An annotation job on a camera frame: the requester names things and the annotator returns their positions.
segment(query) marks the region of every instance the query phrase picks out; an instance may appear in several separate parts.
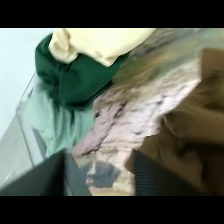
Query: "dark green cloth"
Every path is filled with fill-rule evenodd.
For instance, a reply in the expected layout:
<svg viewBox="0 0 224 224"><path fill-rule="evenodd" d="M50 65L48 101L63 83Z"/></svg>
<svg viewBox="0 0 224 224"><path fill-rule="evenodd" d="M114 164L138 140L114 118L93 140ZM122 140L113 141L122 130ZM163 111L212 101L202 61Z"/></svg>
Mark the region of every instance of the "dark green cloth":
<svg viewBox="0 0 224 224"><path fill-rule="evenodd" d="M112 66L105 67L80 54L70 64L57 61L48 46L52 34L45 37L35 51L38 76L46 83L50 97L66 108L85 107L112 84L112 76L128 57L120 56Z"/></svg>

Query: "yellow cloth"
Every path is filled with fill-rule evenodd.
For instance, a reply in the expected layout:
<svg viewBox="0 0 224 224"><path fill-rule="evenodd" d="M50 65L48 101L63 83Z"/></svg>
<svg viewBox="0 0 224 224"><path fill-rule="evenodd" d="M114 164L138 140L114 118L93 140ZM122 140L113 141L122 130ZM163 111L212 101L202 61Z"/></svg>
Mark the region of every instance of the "yellow cloth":
<svg viewBox="0 0 224 224"><path fill-rule="evenodd" d="M156 28L57 28L49 50L61 62L70 63L79 53L104 66L143 43Z"/></svg>

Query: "brown garment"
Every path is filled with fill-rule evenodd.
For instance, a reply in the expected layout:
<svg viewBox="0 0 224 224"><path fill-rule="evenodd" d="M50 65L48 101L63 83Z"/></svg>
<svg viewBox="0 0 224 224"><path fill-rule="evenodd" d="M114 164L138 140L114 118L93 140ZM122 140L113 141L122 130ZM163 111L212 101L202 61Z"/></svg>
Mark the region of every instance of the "brown garment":
<svg viewBox="0 0 224 224"><path fill-rule="evenodd" d="M202 81L140 151L210 195L224 195L224 50L204 49ZM132 171L131 156L126 163Z"/></svg>

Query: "light green cloth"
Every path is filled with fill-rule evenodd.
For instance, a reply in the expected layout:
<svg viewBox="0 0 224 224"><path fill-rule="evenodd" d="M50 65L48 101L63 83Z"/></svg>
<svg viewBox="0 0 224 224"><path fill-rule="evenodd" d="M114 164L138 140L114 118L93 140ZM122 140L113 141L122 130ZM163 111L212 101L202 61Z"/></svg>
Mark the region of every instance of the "light green cloth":
<svg viewBox="0 0 224 224"><path fill-rule="evenodd" d="M65 148L72 149L94 123L92 104L82 110L67 110L53 102L45 84L37 77L26 113L47 146L47 157Z"/></svg>

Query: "mint green fabric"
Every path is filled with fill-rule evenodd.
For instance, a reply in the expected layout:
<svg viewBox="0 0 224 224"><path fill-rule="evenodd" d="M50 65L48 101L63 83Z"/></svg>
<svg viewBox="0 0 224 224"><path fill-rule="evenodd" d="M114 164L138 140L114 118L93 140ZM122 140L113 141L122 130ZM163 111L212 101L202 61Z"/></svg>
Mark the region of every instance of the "mint green fabric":
<svg viewBox="0 0 224 224"><path fill-rule="evenodd" d="M38 76L46 84L50 97L66 108L75 109L92 104L94 99L112 84L112 77L118 71L128 54L118 57L110 67L80 54L70 64L62 63L51 55L48 46L52 34L45 37L35 51Z"/></svg>
<svg viewBox="0 0 224 224"><path fill-rule="evenodd" d="M72 149L94 124L92 105L73 111L63 108L48 96L46 85L38 77L26 114L47 146L47 157L65 148Z"/></svg>

